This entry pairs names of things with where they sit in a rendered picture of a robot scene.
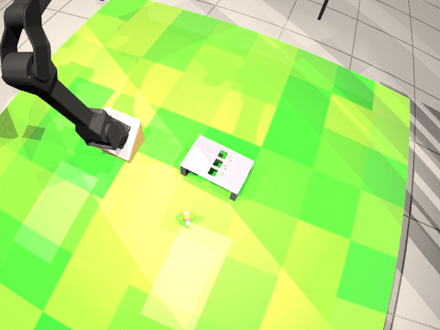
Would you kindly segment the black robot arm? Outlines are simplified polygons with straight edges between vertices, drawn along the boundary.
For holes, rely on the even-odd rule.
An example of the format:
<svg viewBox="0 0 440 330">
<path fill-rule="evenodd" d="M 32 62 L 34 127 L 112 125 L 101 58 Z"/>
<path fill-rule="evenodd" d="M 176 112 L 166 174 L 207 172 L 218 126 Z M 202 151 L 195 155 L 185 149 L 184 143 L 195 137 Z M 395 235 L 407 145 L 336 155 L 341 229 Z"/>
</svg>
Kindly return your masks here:
<svg viewBox="0 0 440 330">
<path fill-rule="evenodd" d="M 5 9 L 0 44 L 1 77 L 7 85 L 38 96 L 75 124 L 75 131 L 87 146 L 114 151 L 118 147 L 123 149 L 131 127 L 112 118 L 104 109 L 87 107 L 58 79 L 41 20 L 50 2 L 14 0 Z M 33 52 L 17 51 L 23 29 Z"/>
</svg>

